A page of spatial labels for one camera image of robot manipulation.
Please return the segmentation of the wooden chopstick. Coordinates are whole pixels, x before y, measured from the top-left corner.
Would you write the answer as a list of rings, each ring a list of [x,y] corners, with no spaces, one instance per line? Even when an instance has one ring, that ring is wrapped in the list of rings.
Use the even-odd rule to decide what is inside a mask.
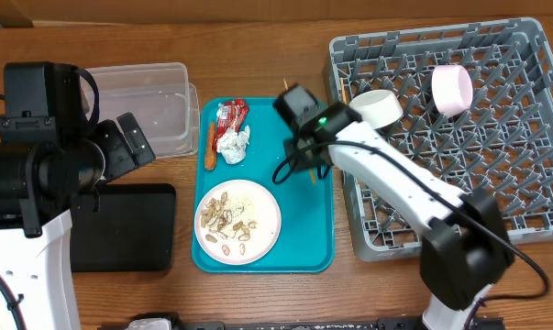
[[[286,81],[286,79],[282,79],[283,80],[283,85],[284,85],[284,89],[285,90],[288,90],[288,83]],[[309,169],[309,174],[310,174],[310,178],[311,178],[311,182],[313,185],[316,185],[316,177],[315,177],[315,172],[313,169]]]
[[[339,78],[339,82],[340,82],[340,89],[341,89],[341,100],[344,105],[347,105],[348,101],[347,101],[346,88],[345,88],[343,77]]]

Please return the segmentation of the white tissue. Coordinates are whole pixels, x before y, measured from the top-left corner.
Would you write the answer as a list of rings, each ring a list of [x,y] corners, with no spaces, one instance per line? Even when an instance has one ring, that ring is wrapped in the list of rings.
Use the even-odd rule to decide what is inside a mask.
[[[218,139],[216,150],[223,156],[227,164],[237,164],[246,157],[249,137],[249,126],[245,126],[243,130],[238,132],[229,128],[226,133]]]

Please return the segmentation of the red snack wrapper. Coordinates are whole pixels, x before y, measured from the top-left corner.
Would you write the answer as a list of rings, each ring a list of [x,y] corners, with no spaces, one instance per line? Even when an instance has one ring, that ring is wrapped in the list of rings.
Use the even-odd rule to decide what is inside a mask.
[[[216,136],[213,149],[217,141],[231,128],[235,132],[240,130],[247,114],[249,105],[243,98],[235,98],[218,105],[216,113]]]

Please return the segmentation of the white bowl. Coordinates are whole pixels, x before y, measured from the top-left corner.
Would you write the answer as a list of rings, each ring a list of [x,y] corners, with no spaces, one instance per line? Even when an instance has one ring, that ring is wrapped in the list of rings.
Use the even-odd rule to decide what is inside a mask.
[[[373,129],[392,125],[400,120],[404,113],[396,95],[389,90],[361,93],[349,102],[349,106]]]

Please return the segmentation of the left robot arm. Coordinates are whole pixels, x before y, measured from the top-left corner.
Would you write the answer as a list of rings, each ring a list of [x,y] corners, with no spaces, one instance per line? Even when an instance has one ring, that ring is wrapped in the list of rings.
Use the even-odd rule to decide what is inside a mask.
[[[102,120],[93,75],[50,61],[11,62],[0,99],[0,328],[77,329],[71,207],[155,153],[136,118]]]

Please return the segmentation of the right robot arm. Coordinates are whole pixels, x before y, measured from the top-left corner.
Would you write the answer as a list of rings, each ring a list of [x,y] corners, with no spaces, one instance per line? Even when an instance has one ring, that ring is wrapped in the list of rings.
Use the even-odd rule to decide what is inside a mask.
[[[283,164],[291,171],[327,164],[365,182],[421,240],[420,276],[431,301],[421,329],[467,329],[481,298],[514,254],[495,198],[441,181],[387,143],[346,104],[320,105],[299,84],[273,104],[293,137]]]

